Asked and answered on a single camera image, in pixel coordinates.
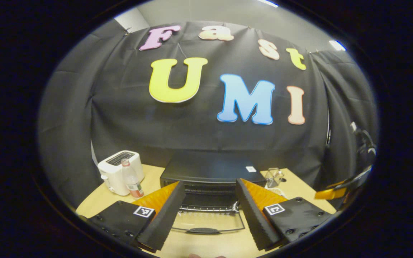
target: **ceiling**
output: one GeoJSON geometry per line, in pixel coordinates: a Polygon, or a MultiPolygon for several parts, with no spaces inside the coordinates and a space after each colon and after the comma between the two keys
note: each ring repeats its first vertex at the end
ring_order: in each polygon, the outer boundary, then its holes
{"type": "Polygon", "coordinates": [[[281,7],[257,0],[152,0],[133,8],[116,20],[137,31],[166,23],[220,21],[260,29],[286,39],[308,51],[334,50],[333,38],[318,27],[281,7]]]}

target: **white label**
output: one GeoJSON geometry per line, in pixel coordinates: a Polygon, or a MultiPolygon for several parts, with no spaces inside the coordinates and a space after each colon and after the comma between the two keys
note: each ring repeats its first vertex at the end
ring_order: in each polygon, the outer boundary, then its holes
{"type": "Polygon", "coordinates": [[[285,209],[281,207],[280,204],[273,204],[264,208],[269,212],[270,215],[285,211],[285,209]]]}
{"type": "Polygon", "coordinates": [[[138,209],[136,209],[136,211],[133,212],[133,214],[147,218],[151,215],[153,211],[154,209],[139,206],[138,209]]]}
{"type": "Polygon", "coordinates": [[[246,167],[246,170],[248,170],[248,172],[256,172],[257,171],[253,166],[246,167]]]}
{"type": "Polygon", "coordinates": [[[127,189],[132,191],[139,191],[141,190],[141,187],[139,185],[127,185],[127,189]]]}

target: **screw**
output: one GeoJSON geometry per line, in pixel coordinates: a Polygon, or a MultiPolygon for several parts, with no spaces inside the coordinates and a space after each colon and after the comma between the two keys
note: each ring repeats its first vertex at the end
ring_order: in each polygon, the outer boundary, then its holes
{"type": "Polygon", "coordinates": [[[127,235],[128,237],[133,237],[132,232],[128,230],[125,230],[125,235],[127,235]]]}

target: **ceiling light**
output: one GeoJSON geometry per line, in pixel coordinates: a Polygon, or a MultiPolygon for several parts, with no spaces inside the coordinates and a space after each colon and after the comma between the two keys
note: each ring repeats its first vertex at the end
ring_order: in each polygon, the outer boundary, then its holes
{"type": "Polygon", "coordinates": [[[331,45],[337,50],[337,51],[345,51],[345,47],[341,45],[341,43],[339,43],[339,41],[337,40],[330,40],[329,43],[331,43],[331,45]]]}
{"type": "Polygon", "coordinates": [[[273,6],[273,7],[278,7],[278,5],[275,5],[274,3],[269,2],[267,0],[258,0],[258,1],[261,2],[261,3],[264,3],[264,4],[268,4],[270,6],[273,6]]]}

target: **plastic bottle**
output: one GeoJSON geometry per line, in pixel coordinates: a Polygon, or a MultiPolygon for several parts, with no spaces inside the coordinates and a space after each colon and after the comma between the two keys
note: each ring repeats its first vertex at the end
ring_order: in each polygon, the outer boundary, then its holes
{"type": "Polygon", "coordinates": [[[122,175],[125,186],[130,190],[130,194],[133,197],[140,198],[144,196],[136,171],[131,167],[130,162],[126,158],[122,159],[122,175]]]}

